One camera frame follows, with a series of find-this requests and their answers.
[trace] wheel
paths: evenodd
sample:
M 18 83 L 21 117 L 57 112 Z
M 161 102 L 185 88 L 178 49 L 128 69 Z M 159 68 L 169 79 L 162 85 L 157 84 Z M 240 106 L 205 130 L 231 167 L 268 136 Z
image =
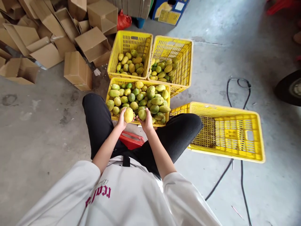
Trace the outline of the wheel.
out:
M 288 104 L 301 106 L 301 70 L 282 79 L 275 88 L 275 95 Z

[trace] hand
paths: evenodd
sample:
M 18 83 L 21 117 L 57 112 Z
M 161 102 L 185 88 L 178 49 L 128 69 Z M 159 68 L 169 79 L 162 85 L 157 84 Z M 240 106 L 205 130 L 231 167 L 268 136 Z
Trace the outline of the hand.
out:
M 145 109 L 146 111 L 146 119 L 144 121 L 142 121 L 139 116 L 137 116 L 137 120 L 141 123 L 142 125 L 142 129 L 145 133 L 151 131 L 151 130 L 154 130 L 154 127 L 153 127 L 153 119 L 152 119 L 152 116 L 151 116 L 151 112 L 148 108 Z
M 125 112 L 125 108 L 122 109 L 121 112 L 119 112 L 119 119 L 117 122 L 117 125 L 115 127 L 120 128 L 122 131 L 126 128 L 127 123 L 124 120 L 124 112 Z

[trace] empty yellow crate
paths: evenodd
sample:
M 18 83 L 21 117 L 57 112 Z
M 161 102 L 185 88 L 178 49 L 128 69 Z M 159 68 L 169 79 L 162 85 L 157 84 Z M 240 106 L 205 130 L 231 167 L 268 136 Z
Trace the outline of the empty yellow crate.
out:
M 111 81 L 110 81 L 110 86 L 109 86 L 109 89 L 108 89 L 106 102 L 110 99 L 109 92 L 110 92 L 110 90 L 111 90 L 112 84 L 117 84 L 117 85 L 121 86 L 122 84 L 127 84 L 127 83 L 129 83 L 129 82 L 134 84 L 134 83 L 137 82 L 137 81 L 141 81 L 141 79 L 115 78 L 115 77 L 112 78 Z M 161 85 L 161 84 L 159 84 L 157 81 L 147 81 L 147 80 L 145 80 L 145 81 L 141 81 L 141 82 L 143 82 L 143 84 L 144 84 L 144 85 L 147 85 L 147 86 L 151 86 L 151 85 L 153 85 L 153 86 Z M 166 87 L 166 90 L 167 90 L 167 91 L 169 92 L 169 94 L 170 94 L 170 86 L 166 84 L 165 87 Z M 169 95 L 169 97 L 166 99 L 166 101 L 167 101 L 167 103 L 168 103 L 168 107 L 170 107 L 170 95 Z M 166 118 L 166 123 L 167 123 L 168 120 L 169 120 L 169 112 L 168 112 L 168 113 L 165 113 L 165 118 Z M 112 116 L 112 119 L 118 121 L 119 118 Z M 141 124 L 141 123 L 138 122 L 138 121 L 134 121 L 134 122 L 131 122 L 131 123 L 138 124 L 138 125 Z M 163 126 L 165 126 L 165 125 L 153 124 L 153 126 L 154 126 L 154 127 L 163 127 Z
M 174 80 L 172 83 L 160 82 L 161 84 L 169 84 L 171 86 L 170 97 L 176 96 L 191 85 L 193 42 L 186 39 L 156 36 L 152 58 L 166 61 L 171 60 L 173 57 L 178 58 L 178 68 L 176 69 Z M 147 80 L 152 81 L 150 73 L 147 75 Z
M 194 113 L 204 124 L 188 149 L 246 160 L 265 162 L 260 117 L 254 111 L 191 102 L 170 112 L 170 116 Z
M 135 78 L 135 79 L 146 79 L 150 67 L 151 57 L 151 46 L 153 43 L 153 35 L 143 32 L 134 31 L 118 31 L 112 47 L 111 56 L 108 63 L 108 75 L 109 78 Z M 144 71 L 142 77 L 119 74 L 116 73 L 116 67 L 118 64 L 118 55 L 120 53 L 131 52 L 132 49 L 137 50 L 139 56 L 143 56 L 144 60 Z

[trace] black pants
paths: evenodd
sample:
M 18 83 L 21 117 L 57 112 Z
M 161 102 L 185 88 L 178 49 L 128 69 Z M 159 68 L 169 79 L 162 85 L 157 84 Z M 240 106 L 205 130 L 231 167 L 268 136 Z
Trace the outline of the black pants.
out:
M 110 111 L 101 96 L 93 93 L 87 94 L 82 100 L 82 105 L 86 114 L 86 123 L 91 144 L 91 159 L 93 159 L 101 145 L 114 129 L 114 126 Z M 169 120 L 166 126 L 159 127 L 156 133 L 171 160 L 175 163 L 202 128 L 202 121 L 197 115 L 179 114 Z M 160 178 L 148 141 L 142 147 L 130 151 L 118 140 L 111 158 L 123 155 L 124 153 L 140 162 L 149 172 Z

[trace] person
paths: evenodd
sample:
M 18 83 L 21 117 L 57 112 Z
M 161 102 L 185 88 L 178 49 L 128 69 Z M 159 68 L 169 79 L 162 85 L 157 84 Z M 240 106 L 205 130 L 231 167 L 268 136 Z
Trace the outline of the person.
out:
M 174 166 L 203 127 L 197 115 L 179 114 L 155 131 L 146 109 L 146 120 L 137 119 L 148 141 L 129 151 L 119 140 L 124 110 L 114 127 L 101 96 L 87 94 L 82 104 L 92 162 L 75 163 L 18 225 L 220 225 Z

